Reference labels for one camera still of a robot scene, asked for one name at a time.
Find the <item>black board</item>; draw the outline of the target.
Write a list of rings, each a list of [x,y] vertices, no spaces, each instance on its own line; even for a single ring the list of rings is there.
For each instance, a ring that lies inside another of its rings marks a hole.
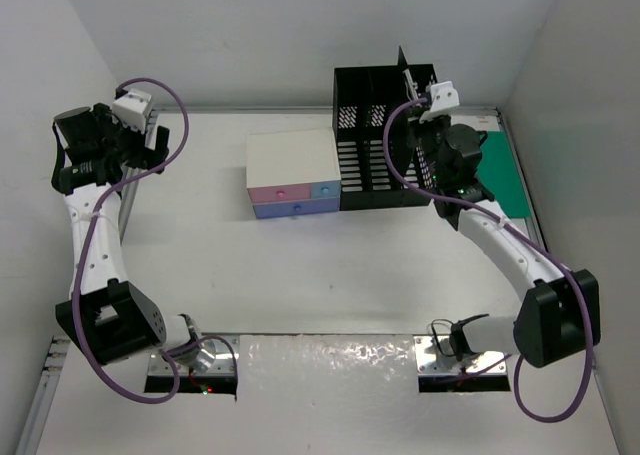
[[[419,91],[419,86],[413,78],[404,50],[401,46],[398,46],[397,66],[404,79],[408,100],[414,101],[423,98],[424,93]]]

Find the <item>pink drawer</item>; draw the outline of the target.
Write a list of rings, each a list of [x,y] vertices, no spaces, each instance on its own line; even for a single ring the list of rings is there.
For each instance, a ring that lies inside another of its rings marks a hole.
[[[249,187],[247,189],[253,204],[272,204],[311,198],[311,185],[308,183]]]

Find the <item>light blue small drawer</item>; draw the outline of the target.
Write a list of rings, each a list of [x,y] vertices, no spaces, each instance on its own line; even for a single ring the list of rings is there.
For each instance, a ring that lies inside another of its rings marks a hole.
[[[341,192],[341,181],[330,180],[323,182],[314,182],[311,184],[311,198],[339,198]]]

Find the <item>purple bottom drawer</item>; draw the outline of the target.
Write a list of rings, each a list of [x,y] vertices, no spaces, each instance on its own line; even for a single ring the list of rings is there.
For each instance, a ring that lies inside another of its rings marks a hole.
[[[301,215],[335,212],[340,208],[340,198],[319,198],[300,201],[255,204],[257,219],[296,217]]]

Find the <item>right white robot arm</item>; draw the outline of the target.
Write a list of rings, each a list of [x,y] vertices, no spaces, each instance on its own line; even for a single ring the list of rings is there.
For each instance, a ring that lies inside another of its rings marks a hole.
[[[486,351],[519,354],[536,368],[586,347],[584,314],[601,341],[599,284],[588,270],[559,270],[510,223],[477,175],[488,135],[450,116],[408,123],[409,142],[428,165],[440,218],[474,242],[522,301],[513,316],[474,315],[453,323],[446,354],[459,361]]]

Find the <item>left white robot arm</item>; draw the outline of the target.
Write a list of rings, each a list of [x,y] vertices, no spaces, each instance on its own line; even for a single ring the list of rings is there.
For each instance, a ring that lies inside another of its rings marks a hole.
[[[72,288],[86,343],[101,366],[154,349],[180,353],[196,338],[187,315],[165,316],[130,280],[119,227],[121,193],[110,187],[126,167],[145,170],[168,157],[169,131],[155,124],[148,101],[133,108],[128,95],[55,117],[57,156],[52,186],[64,197],[70,220],[74,265],[84,269]]]

